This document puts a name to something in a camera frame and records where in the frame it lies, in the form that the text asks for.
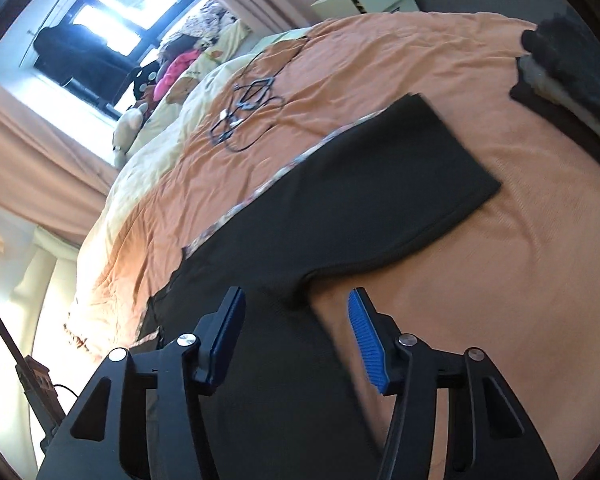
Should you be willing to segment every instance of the silver screw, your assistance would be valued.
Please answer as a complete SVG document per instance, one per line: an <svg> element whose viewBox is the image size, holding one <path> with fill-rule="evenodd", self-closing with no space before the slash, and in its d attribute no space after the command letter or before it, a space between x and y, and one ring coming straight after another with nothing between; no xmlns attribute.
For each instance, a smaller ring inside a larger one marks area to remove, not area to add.
<svg viewBox="0 0 600 480"><path fill-rule="evenodd" d="M400 334L398 343L402 346L414 346L418 342L418 338L413 334Z"/></svg>
<svg viewBox="0 0 600 480"><path fill-rule="evenodd" d="M178 338L178 344L180 346L191 346L196 342L196 336L194 334L182 334Z"/></svg>
<svg viewBox="0 0 600 480"><path fill-rule="evenodd" d="M114 362L122 361L126 357L126 349L124 348L114 348L111 352L109 352L109 359Z"/></svg>
<svg viewBox="0 0 600 480"><path fill-rule="evenodd" d="M484 359L484 352L479 348L469 348L469 358L474 361L482 361Z"/></svg>

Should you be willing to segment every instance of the patterned fabric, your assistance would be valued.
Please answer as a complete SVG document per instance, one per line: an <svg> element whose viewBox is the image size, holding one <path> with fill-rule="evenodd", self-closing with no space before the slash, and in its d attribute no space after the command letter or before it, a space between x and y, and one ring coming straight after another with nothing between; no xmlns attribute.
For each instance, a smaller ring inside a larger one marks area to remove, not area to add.
<svg viewBox="0 0 600 480"><path fill-rule="evenodd" d="M162 40L158 49L158 58L162 59L165 49L183 35L198 38L193 48L205 50L215 45L220 37L220 32L236 20L237 18L219 3L209 0L199 12L186 19L180 30Z"/></svg>
<svg viewBox="0 0 600 480"><path fill-rule="evenodd" d="M224 224L226 224L231 218L236 216L242 209L247 207L251 202L256 200L257 197L259 197L261 194L263 194L267 189L271 188L271 186L273 186L277 181L279 181L282 177L284 177L289 171L291 171L293 168L295 168L296 166L299 166L305 160L307 160L307 158L312 153L315 153L317 150L319 150L321 147L323 147L327 142L330 142L331 140L335 139L337 136L346 132L350 128L357 126L358 124L364 123L365 121L368 121L369 119L374 118L376 115L382 113L383 111L384 111L384 109L378 110L377 112L373 112L369 115L366 115L351 124L346 124L346 126L341 126L337 130L333 130L329 135L324 137L323 140L318 142L318 144L316 144L315 146L312 146L311 148L306 150L304 153L301 153L301 155L296 156L296 158L294 160L292 160L286 166L283 166L280 170L278 170L276 172L276 174L271 177L271 179L267 180L264 184L262 184L262 186L260 186L258 189L256 189L256 191L254 191L253 194L247 198L247 200L245 200L245 201L235 205L231 209L229 209L229 211L227 211L225 214L223 214L217 222L215 222L211 227L209 227L207 230L205 230L198 238L193 240L192 243L190 243L188 246L186 246L184 248L185 258L189 258L194 252L196 252L197 248L199 248L204 242L209 240L209 238L211 238L211 236L215 232L217 232L219 228L221 228Z"/></svg>

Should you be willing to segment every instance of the pink plush toy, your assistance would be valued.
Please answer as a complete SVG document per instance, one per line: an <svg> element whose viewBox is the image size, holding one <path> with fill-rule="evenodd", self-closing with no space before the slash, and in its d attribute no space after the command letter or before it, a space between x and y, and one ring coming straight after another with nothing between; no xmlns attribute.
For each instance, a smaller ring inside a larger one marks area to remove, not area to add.
<svg viewBox="0 0 600 480"><path fill-rule="evenodd" d="M159 101L169 91L169 88L173 86L176 82L176 79L180 77L191 63L198 59L200 56L200 50L190 50L189 52L185 52L184 54L180 54L176 59L174 59L169 65L167 72L164 73L162 79L158 81L158 84L154 89L154 101Z"/></svg>

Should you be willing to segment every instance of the window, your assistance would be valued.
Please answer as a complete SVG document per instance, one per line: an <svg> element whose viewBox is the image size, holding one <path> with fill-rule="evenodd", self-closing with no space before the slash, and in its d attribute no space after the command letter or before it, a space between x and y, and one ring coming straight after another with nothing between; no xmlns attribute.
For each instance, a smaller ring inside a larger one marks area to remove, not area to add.
<svg viewBox="0 0 600 480"><path fill-rule="evenodd" d="M134 66L145 66L157 59L161 39L166 34L171 34L175 26L179 27L186 16L197 12L206 1L208 0L77 0L61 23L83 25L93 34L104 38L111 54L122 56L122 65L128 64L131 72ZM53 70L44 63L36 62L35 67L54 78ZM73 78L65 88L104 113L118 117L120 112L134 102L131 101L132 92L123 87L124 71L109 75L104 84L109 88L99 88L97 92L93 92Z"/></svg>

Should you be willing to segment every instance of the thin black wire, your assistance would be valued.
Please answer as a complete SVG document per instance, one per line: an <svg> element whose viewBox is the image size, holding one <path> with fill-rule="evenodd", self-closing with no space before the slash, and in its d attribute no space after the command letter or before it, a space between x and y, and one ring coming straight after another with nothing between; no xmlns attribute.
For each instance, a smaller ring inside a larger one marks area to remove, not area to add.
<svg viewBox="0 0 600 480"><path fill-rule="evenodd" d="M65 390L67 390L68 392L74 394L75 398L78 398L78 394L75 393L71 388L64 386L64 384L54 384L54 388L64 388Z"/></svg>
<svg viewBox="0 0 600 480"><path fill-rule="evenodd" d="M271 95L273 84L275 83L276 77L284 70L284 68L291 63L304 49L305 45L308 43L309 39L306 38L306 41L298 48L298 50L293 54L293 56L285 62L275 74L271 76L267 76L261 79L256 79L247 85L234 85L231 99L228 107L225 110L231 110L227 112L224 118L219 119L214 126L208 132L209 140L214 146L223 143L224 148L232 153L240 153L248 150L251 146L253 146L256 142L258 142L267 132L269 132L275 124L270 124L255 140L243 146L241 148L236 148L229 143L229 140L232 138L234 131L238 126L247 121L254 113L256 113L261 108L265 107L272 101L280 101L280 107L278 110L282 110L285 106L286 101L282 96L279 95ZM247 65L242 69L240 76L238 79L243 78L243 76L247 73L247 70L251 67L253 62L258 59L258 57L262 54L259 52ZM236 92L244 90L242 96L238 99L237 103L234 103L234 96ZM250 112L246 117L240 118L237 116L238 112L248 111ZM224 125L224 130L220 134L215 134L215 130L220 126Z"/></svg>

